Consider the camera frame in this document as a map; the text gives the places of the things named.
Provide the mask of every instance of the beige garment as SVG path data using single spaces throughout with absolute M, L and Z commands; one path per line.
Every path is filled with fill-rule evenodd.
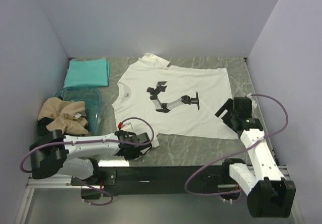
M 83 117 L 75 117 L 76 114 L 85 114 L 85 102 L 67 102 L 57 97 L 49 98 L 41 108 L 38 120 L 44 117 L 54 119 L 46 127 L 49 131 L 60 129 L 63 133 L 72 135 L 88 134 L 84 127 L 88 124 Z

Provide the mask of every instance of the table surface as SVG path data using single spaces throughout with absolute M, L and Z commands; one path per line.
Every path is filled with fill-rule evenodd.
M 96 58 L 78 58 L 90 60 Z M 108 87 L 98 88 L 102 94 L 102 117 L 99 135 L 112 133 L 117 130 L 112 103 L 117 99 L 119 90 L 117 82 L 127 70 L 128 66 L 137 61 L 137 57 L 106 57 L 110 62 L 110 78 Z M 197 69 L 226 68 L 229 75 L 231 93 L 233 97 L 254 93 L 252 81 L 245 63 L 240 57 L 168 57 L 170 65 Z M 253 116 L 263 122 L 259 107 L 253 110 Z M 100 166 L 188 166 L 204 165 L 219 157 L 244 149 L 240 140 L 216 139 L 204 137 L 188 137 L 181 135 L 157 136 L 160 146 L 151 150 L 145 156 L 126 162 L 120 157 L 111 159 L 110 156 L 97 156 Z M 251 164 L 248 154 L 240 154 L 234 158 L 241 158 Z

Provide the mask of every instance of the purple cable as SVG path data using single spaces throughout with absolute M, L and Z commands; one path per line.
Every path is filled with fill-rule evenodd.
M 127 142 L 127 141 L 122 141 L 122 140 L 116 140 L 116 139 L 106 139 L 105 141 L 125 143 L 125 144 L 129 144 L 129 145 L 134 145 L 134 146 L 144 146 L 144 145 L 148 145 L 148 144 L 152 143 L 152 141 L 153 141 L 153 139 L 154 139 L 154 131 L 153 131 L 152 126 L 151 126 L 147 121 L 145 121 L 145 120 L 143 120 L 143 119 L 141 119 L 141 118 L 139 118 L 139 117 L 129 117 L 129 118 L 126 118 L 126 119 L 124 119 L 124 120 L 122 121 L 122 123 L 124 123 L 125 121 L 128 121 L 128 120 L 131 120 L 131 119 L 140 120 L 140 121 L 144 122 L 144 123 L 145 123 L 145 124 L 146 124 L 150 129 L 151 129 L 151 132 L 152 132 L 152 138 L 151 138 L 151 140 L 150 140 L 150 141 L 148 141 L 148 142 L 146 142 L 146 143 L 143 143 L 143 144 L 133 143 L 133 142 Z M 98 141 L 97 141 L 97 140 L 77 141 L 75 144 L 94 143 L 94 142 L 98 143 L 98 142 L 99 142 L 99 140 L 98 140 Z M 26 159 L 27 159 L 30 155 L 32 155 L 34 152 L 36 152 L 36 151 L 38 151 L 38 150 L 41 150 L 41 149 L 43 149 L 43 148 L 45 148 L 45 147 L 50 147 L 50 146 L 55 146 L 55 145 L 62 145 L 62 144 L 73 144 L 73 142 L 72 142 L 72 141 L 68 141 L 68 142 L 51 142 L 51 143 L 47 143 L 47 144 L 44 144 L 44 145 L 41 145 L 41 146 L 38 146 L 38 147 L 36 147 L 36 148 L 32 149 L 32 150 L 31 150 L 29 153 L 27 153 L 27 154 L 23 157 L 23 159 L 21 160 L 21 162 L 20 162 L 20 170 L 21 170 L 22 172 L 24 172 L 24 173 L 32 173 L 32 170 L 26 170 L 26 169 L 24 169 L 24 162 L 26 161 Z M 91 189 L 93 189 L 93 190 L 96 190 L 96 191 L 98 191 L 98 192 L 101 192 L 101 193 L 106 194 L 106 195 L 108 195 L 108 196 L 110 196 L 110 197 L 111 197 L 111 200 L 109 200 L 109 201 L 108 201 L 108 202 L 106 202 L 106 203 L 102 203 L 102 204 L 91 203 L 91 202 L 89 202 L 89 201 L 87 201 L 87 200 L 84 200 L 84 202 L 86 202 L 86 203 L 88 203 L 88 204 L 90 204 L 90 205 L 103 206 L 103 205 L 108 205 L 108 204 L 110 204 L 110 203 L 113 201 L 113 196 L 112 196 L 111 194 L 109 194 L 108 192 L 106 192 L 106 191 L 104 191 L 104 190 L 100 190 L 100 189 L 98 189 L 98 188 L 95 188 L 95 187 L 93 187 L 93 186 L 91 186 L 91 185 L 88 185 L 88 184 L 86 184 L 84 181 L 82 181 L 81 179 L 79 179 L 79 178 L 77 178 L 77 177 L 76 177 L 76 179 L 77 179 L 79 182 L 81 182 L 81 184 L 82 184 L 82 185 L 85 185 L 85 186 L 87 186 L 87 187 L 89 187 L 89 188 L 91 188 Z
M 286 111 L 285 107 L 282 105 L 282 103 L 280 103 L 280 102 L 279 102 L 278 100 L 276 100 L 275 98 L 270 97 L 270 96 L 267 96 L 267 95 L 262 95 L 262 94 L 252 94 L 252 96 L 266 97 L 266 98 L 269 98 L 269 99 L 273 100 L 273 101 L 274 101 L 274 102 L 276 102 L 278 105 L 280 105 L 280 107 L 283 109 L 284 114 L 285 114 L 285 124 L 284 124 L 284 126 L 283 126 L 280 130 L 278 130 L 278 131 L 276 131 L 276 132 L 273 132 L 273 133 L 271 133 L 271 134 L 265 134 L 265 135 L 264 135 L 264 137 L 263 137 L 263 139 L 264 139 L 264 138 L 271 137 L 271 136 L 276 135 L 276 134 L 280 133 L 281 131 L 283 131 L 283 130 L 286 128 L 286 126 L 288 125 L 288 114 L 287 114 L 287 111 Z M 214 164 L 214 163 L 216 163 L 216 162 L 218 162 L 218 161 L 221 161 L 221 160 L 224 160 L 224 159 L 230 158 L 230 157 L 232 157 L 232 156 L 235 156 L 235 155 L 239 155 L 239 154 L 245 153 L 245 152 L 247 152 L 247 151 L 251 150 L 252 148 L 255 148 L 255 147 L 256 147 L 256 146 L 257 146 L 261 141 L 262 141 L 262 140 L 261 140 L 261 139 L 259 139 L 259 140 L 257 140 L 253 145 L 251 145 L 250 147 L 248 147 L 248 148 L 246 148 L 246 149 L 244 149 L 244 150 L 241 150 L 241 151 L 239 151 L 239 152 L 236 152 L 236 153 L 233 153 L 233 154 L 230 154 L 230 155 L 223 156 L 223 157 L 221 157 L 221 158 L 216 159 L 215 161 L 212 161 L 211 163 L 208 163 L 208 164 L 206 164 L 206 165 L 202 166 L 199 170 L 197 170 L 195 173 L 193 173 L 193 174 L 189 177 L 189 179 L 186 181 L 186 183 L 185 183 L 185 191 L 186 191 L 187 193 L 192 194 L 192 195 L 195 195 L 195 196 L 218 196 L 218 195 L 227 195 L 227 194 L 234 194 L 234 193 L 241 192 L 241 190 L 233 190 L 233 191 L 220 192 L 220 193 L 210 193 L 210 194 L 194 193 L 194 192 L 191 192 L 190 190 L 188 190 L 188 184 L 189 184 L 189 182 L 190 182 L 190 181 L 191 181 L 191 180 L 192 180 L 196 175 L 198 175 L 200 172 L 202 172 L 204 169 L 206 169 L 207 167 L 211 166 L 212 164 Z

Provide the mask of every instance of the purple hose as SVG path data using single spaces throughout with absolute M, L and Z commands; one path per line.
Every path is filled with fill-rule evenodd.
M 144 145 L 148 145 L 148 144 L 152 143 L 152 141 L 153 141 L 153 139 L 154 139 L 154 131 L 153 131 L 152 126 L 151 126 L 148 122 L 146 122 L 145 120 L 143 120 L 143 119 L 141 119 L 141 118 L 139 118 L 139 117 L 129 117 L 129 118 L 126 118 L 126 119 L 124 119 L 124 120 L 122 121 L 122 123 L 124 123 L 125 121 L 128 121 L 128 120 L 131 120 L 131 119 L 140 120 L 140 121 L 144 122 L 144 123 L 145 123 L 145 124 L 146 124 L 150 129 L 151 129 L 151 132 L 152 132 L 152 138 L 151 138 L 151 140 L 150 140 L 150 141 L 148 141 L 148 142 L 146 142 L 146 143 L 143 143 L 143 144 L 133 143 L 133 142 L 127 142 L 127 141 L 122 141 L 122 140 L 116 140 L 116 139 L 106 139 L 105 141 L 125 143 L 125 144 L 134 145 L 134 146 L 144 146 Z M 77 141 L 75 144 L 94 143 L 94 142 L 98 142 L 98 141 L 97 141 L 97 140 Z M 38 151 L 38 150 L 41 150 L 41 149 L 43 149 L 43 148 L 45 148 L 45 147 L 50 147 L 50 146 L 55 146 L 55 145 L 62 145 L 62 144 L 73 144 L 73 142 L 72 142 L 72 141 L 68 141 L 68 142 L 51 142 L 51 143 L 47 143 L 47 144 L 44 144 L 44 145 L 41 145 L 41 146 L 39 146 L 39 147 L 36 147 L 36 148 L 32 149 L 32 150 L 31 150 L 29 153 L 27 153 L 27 154 L 23 157 L 23 159 L 21 160 L 21 162 L 20 162 L 20 170 L 21 170 L 22 172 L 24 172 L 24 173 L 32 173 L 32 170 L 26 170 L 26 169 L 24 169 L 24 162 L 26 161 L 26 159 L 27 159 L 30 155 L 32 155 L 34 152 L 36 152 L 36 151 Z M 84 181 L 82 181 L 81 179 L 79 179 L 79 178 L 77 178 L 77 177 L 76 177 L 76 179 L 77 179 L 77 180 L 78 180 L 82 185 L 85 185 L 85 186 L 87 186 L 87 187 L 89 187 L 89 188 L 91 188 L 91 189 L 93 189 L 93 190 L 96 190 L 96 191 L 98 191 L 98 192 L 101 192 L 101 193 L 106 194 L 106 195 L 108 195 L 108 196 L 110 196 L 110 197 L 111 197 L 111 199 L 110 199 L 108 202 L 106 202 L 106 203 L 102 203 L 102 204 L 91 203 L 91 202 L 89 202 L 89 201 L 87 201 L 87 200 L 84 200 L 84 202 L 86 202 L 86 203 L 88 203 L 88 204 L 90 204 L 90 205 L 103 206 L 103 205 L 108 205 L 108 204 L 110 204 L 110 203 L 113 201 L 113 196 L 112 196 L 111 194 L 109 194 L 108 192 L 106 192 L 106 191 L 104 191 L 104 190 L 100 190 L 100 189 L 98 189 L 98 188 L 95 188 L 95 187 L 93 187 L 93 186 L 91 186 L 91 185 L 88 185 L 88 184 L 86 184 Z
M 285 114 L 285 124 L 284 124 L 284 126 L 283 126 L 280 130 L 278 130 L 278 131 L 276 131 L 276 132 L 273 132 L 273 133 L 271 133 L 271 134 L 266 134 L 266 135 L 264 135 L 264 137 L 263 137 L 263 138 L 271 137 L 271 136 L 276 135 L 276 134 L 280 133 L 281 131 L 283 131 L 283 130 L 286 128 L 286 126 L 288 125 L 288 114 L 287 114 L 287 111 L 286 111 L 285 107 L 282 105 L 282 103 L 280 103 L 278 100 L 276 100 L 276 99 L 275 99 L 275 98 L 273 98 L 273 97 L 266 96 L 266 95 L 262 95 L 262 94 L 252 94 L 252 96 L 266 97 L 266 98 L 269 98 L 269 99 L 273 100 L 273 101 L 274 101 L 274 102 L 276 102 L 278 105 L 280 105 L 280 107 L 283 109 L 284 114 Z M 244 150 L 241 150 L 241 151 L 239 151 L 239 152 L 236 152 L 236 153 L 233 153 L 233 154 L 230 154 L 230 155 L 223 156 L 223 157 L 221 157 L 221 158 L 216 159 L 215 161 L 212 161 L 211 163 L 208 163 L 208 164 L 206 164 L 206 165 L 202 166 L 199 170 L 197 170 L 195 173 L 193 173 L 193 174 L 189 177 L 189 179 L 186 181 L 186 183 L 185 183 L 185 191 L 186 191 L 187 193 L 192 194 L 192 195 L 195 195 L 195 196 L 217 196 L 217 195 L 227 195 L 227 194 L 234 194 L 234 193 L 241 192 L 241 190 L 233 190 L 233 191 L 220 192 L 220 193 L 210 193 L 210 194 L 194 193 L 194 192 L 191 192 L 190 190 L 188 190 L 188 184 L 189 184 L 189 182 L 190 182 L 190 181 L 191 181 L 191 180 L 192 180 L 196 175 L 198 175 L 200 172 L 202 172 L 204 169 L 206 169 L 207 167 L 211 166 L 212 164 L 214 164 L 214 163 L 216 163 L 216 162 L 218 162 L 218 161 L 221 161 L 221 160 L 224 160 L 224 159 L 230 158 L 230 157 L 232 157 L 232 156 L 235 156 L 235 155 L 239 155 L 239 154 L 245 153 L 245 152 L 247 152 L 247 151 L 251 150 L 252 148 L 255 148 L 255 147 L 256 147 L 256 146 L 257 146 L 261 141 L 262 141 L 262 140 L 261 140 L 261 139 L 259 139 L 259 140 L 257 140 L 253 145 L 251 145 L 250 147 L 248 147 L 248 148 L 246 148 L 246 149 L 244 149 Z

